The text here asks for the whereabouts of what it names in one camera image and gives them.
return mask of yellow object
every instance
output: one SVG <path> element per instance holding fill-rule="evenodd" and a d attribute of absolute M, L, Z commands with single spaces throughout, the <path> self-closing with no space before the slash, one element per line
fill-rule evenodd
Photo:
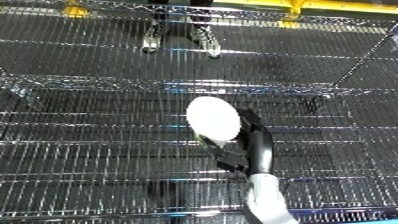
<path fill-rule="evenodd" d="M 236 3 L 244 5 L 265 5 L 276 7 L 288 7 L 290 11 L 300 10 L 297 6 L 305 9 L 326 9 L 339 11 L 370 12 L 398 14 L 398 2 L 395 5 L 383 5 L 372 3 L 358 3 L 349 1 L 333 0 L 215 0 L 216 2 Z"/>
<path fill-rule="evenodd" d="M 66 0 L 66 4 L 63 13 L 68 17 L 84 18 L 89 15 L 88 9 L 82 7 L 78 0 Z"/>

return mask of white sneaker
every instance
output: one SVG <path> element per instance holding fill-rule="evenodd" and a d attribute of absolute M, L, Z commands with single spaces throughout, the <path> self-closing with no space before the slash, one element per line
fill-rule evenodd
<path fill-rule="evenodd" d="M 159 50 L 167 31 L 168 28 L 165 22 L 153 20 L 151 27 L 144 36 L 142 51 L 145 53 L 154 53 Z"/>
<path fill-rule="evenodd" d="M 210 58 L 219 58 L 221 56 L 221 46 L 213 32 L 211 32 L 210 26 L 193 27 L 190 38 L 204 49 Z"/>

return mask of sneaker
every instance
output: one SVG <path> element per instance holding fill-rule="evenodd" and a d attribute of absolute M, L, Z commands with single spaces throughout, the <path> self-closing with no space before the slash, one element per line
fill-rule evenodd
<path fill-rule="evenodd" d="M 211 32 L 210 26 L 193 27 L 190 38 L 207 52 L 210 58 L 219 58 L 221 46 Z"/>
<path fill-rule="evenodd" d="M 144 36 L 142 51 L 145 53 L 154 53 L 159 50 L 166 34 L 166 24 L 163 21 L 153 20 L 151 27 Z"/>

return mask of metal wire rack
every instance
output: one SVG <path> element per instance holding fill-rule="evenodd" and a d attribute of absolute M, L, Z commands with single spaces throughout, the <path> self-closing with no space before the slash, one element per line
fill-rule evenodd
<path fill-rule="evenodd" d="M 171 35 L 147 55 L 153 6 L 81 4 L 90 14 L 71 18 L 63 1 L 0 1 L 2 223 L 244 223 L 244 176 L 218 170 L 185 121 L 209 94 L 266 122 L 302 223 L 394 215 L 393 40 L 333 87 L 394 21 L 302 16 L 290 29 L 282 13 L 213 9 L 214 60 L 185 38 L 197 9 L 168 7 Z"/>

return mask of black pants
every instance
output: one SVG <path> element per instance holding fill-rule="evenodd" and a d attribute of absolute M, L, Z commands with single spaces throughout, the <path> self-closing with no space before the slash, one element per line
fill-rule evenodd
<path fill-rule="evenodd" d="M 193 7 L 209 7 L 213 3 L 213 0 L 190 0 L 190 5 Z M 148 0 L 148 4 L 159 4 L 159 5 L 167 5 L 169 4 L 169 0 Z M 208 14 L 209 11 L 201 10 L 200 14 Z M 157 20 L 166 20 L 166 12 L 158 10 L 155 12 L 154 19 Z M 192 16 L 192 21 L 194 22 L 210 22 L 209 16 Z"/>

